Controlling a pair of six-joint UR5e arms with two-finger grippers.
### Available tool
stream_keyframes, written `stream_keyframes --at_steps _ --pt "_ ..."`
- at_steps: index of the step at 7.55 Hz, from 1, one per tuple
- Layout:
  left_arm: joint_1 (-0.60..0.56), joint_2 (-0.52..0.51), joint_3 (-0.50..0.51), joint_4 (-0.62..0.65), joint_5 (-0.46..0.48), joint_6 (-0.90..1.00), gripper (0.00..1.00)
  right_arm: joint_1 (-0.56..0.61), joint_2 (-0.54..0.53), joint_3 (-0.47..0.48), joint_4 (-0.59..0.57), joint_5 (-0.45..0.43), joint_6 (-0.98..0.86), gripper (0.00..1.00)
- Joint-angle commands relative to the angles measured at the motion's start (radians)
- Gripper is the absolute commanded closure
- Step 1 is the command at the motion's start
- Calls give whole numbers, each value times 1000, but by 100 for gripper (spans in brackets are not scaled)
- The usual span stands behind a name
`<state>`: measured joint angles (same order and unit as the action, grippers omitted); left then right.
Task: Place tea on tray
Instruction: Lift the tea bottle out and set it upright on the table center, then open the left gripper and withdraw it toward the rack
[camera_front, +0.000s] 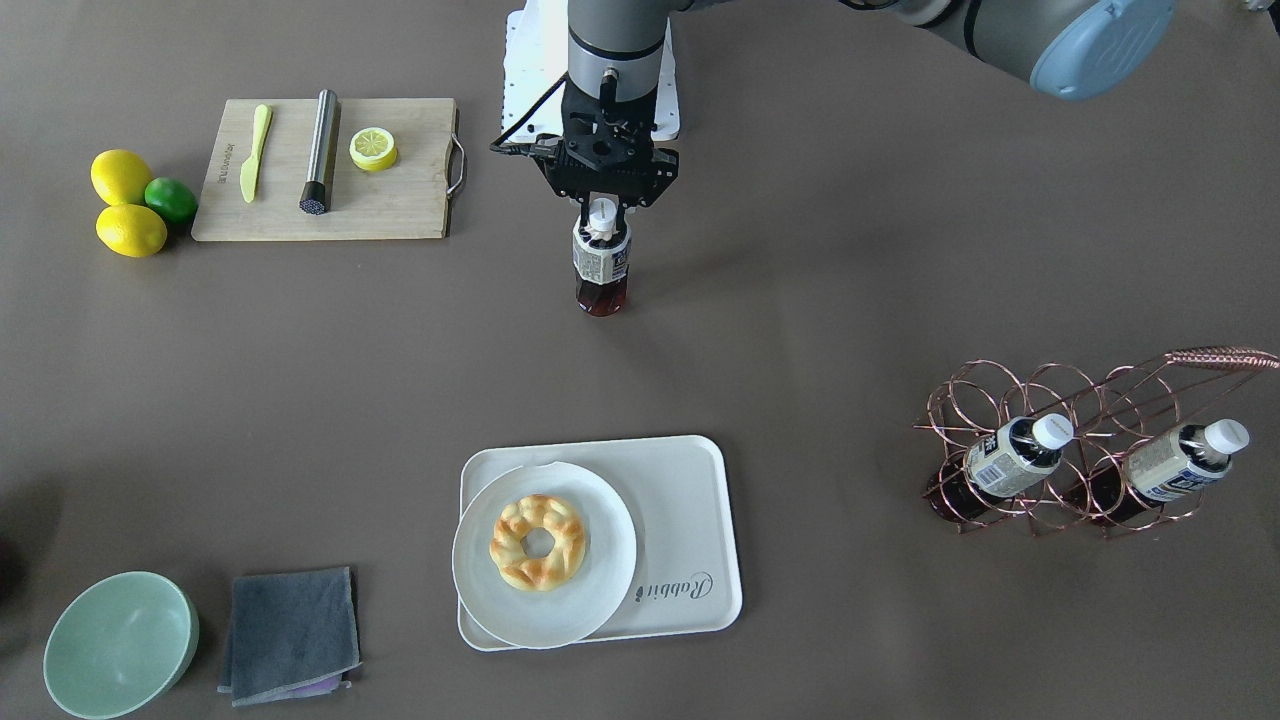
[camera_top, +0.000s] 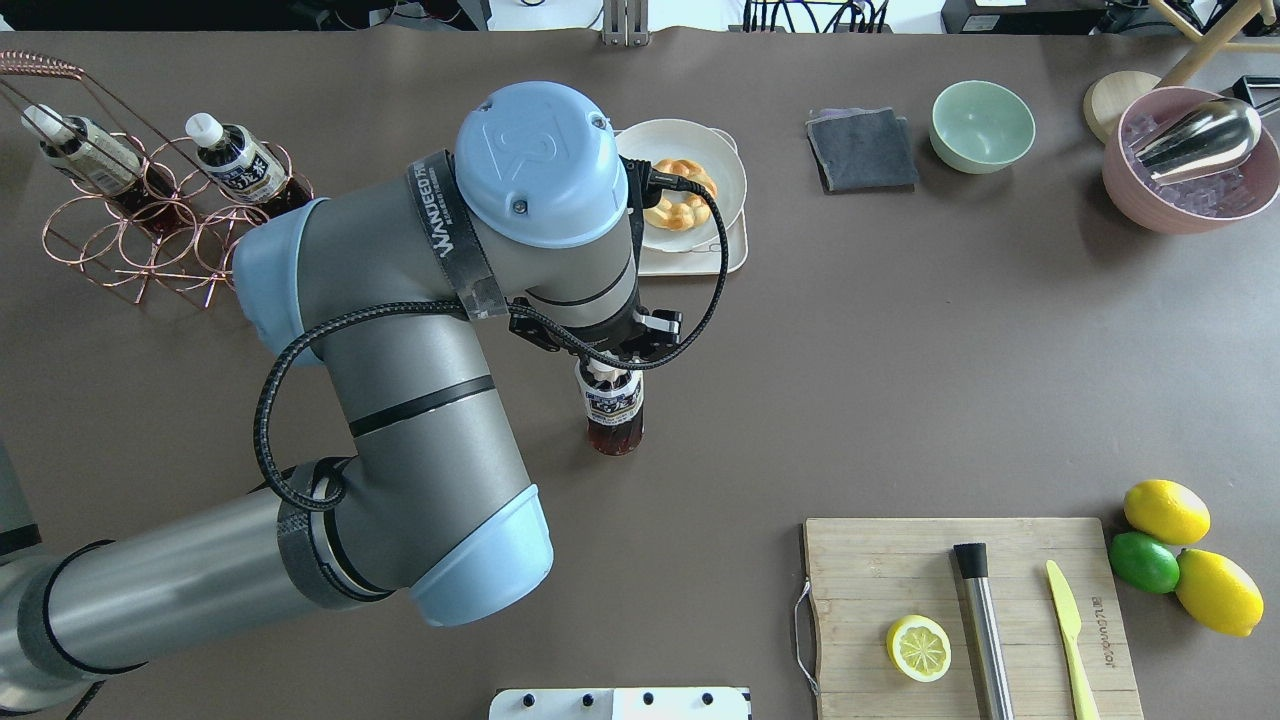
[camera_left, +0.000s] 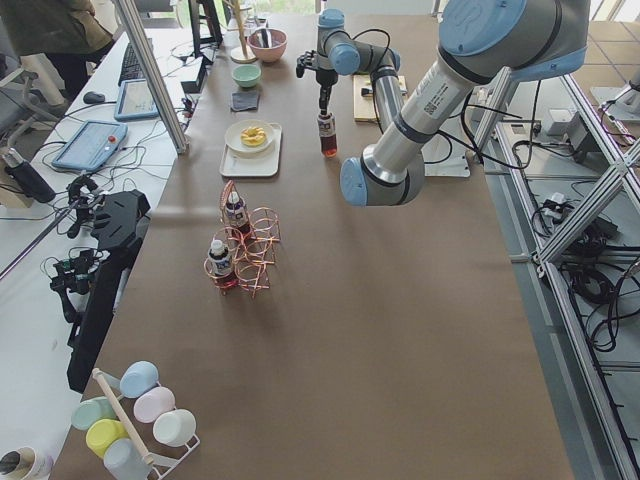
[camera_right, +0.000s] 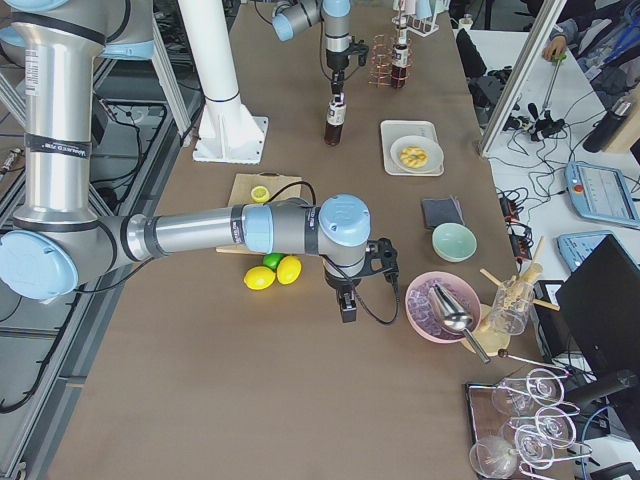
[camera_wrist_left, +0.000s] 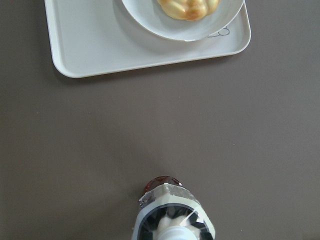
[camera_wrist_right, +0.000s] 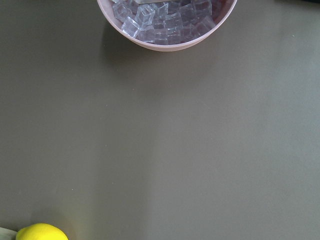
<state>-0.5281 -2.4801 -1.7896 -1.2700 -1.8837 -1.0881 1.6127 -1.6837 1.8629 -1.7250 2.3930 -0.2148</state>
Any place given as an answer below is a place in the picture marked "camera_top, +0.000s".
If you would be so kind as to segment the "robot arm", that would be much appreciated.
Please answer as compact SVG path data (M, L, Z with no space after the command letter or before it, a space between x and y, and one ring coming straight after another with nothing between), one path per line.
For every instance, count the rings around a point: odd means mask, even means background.
M160 655L407 589L434 626L518 602L553 564L475 327L650 369L689 346L637 300L646 172L566 85L490 94L452 151L317 199L234 254L276 354L255 411L261 489L47 559L3 542L3 715Z

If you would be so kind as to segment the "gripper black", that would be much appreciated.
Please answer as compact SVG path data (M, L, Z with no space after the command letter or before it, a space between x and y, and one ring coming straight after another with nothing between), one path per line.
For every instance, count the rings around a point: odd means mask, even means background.
M508 310L509 332L548 352L564 350L581 357L590 348L620 363L659 366L685 347L682 313L649 310L635 299L611 319L588 327L554 322L525 297L509 301Z

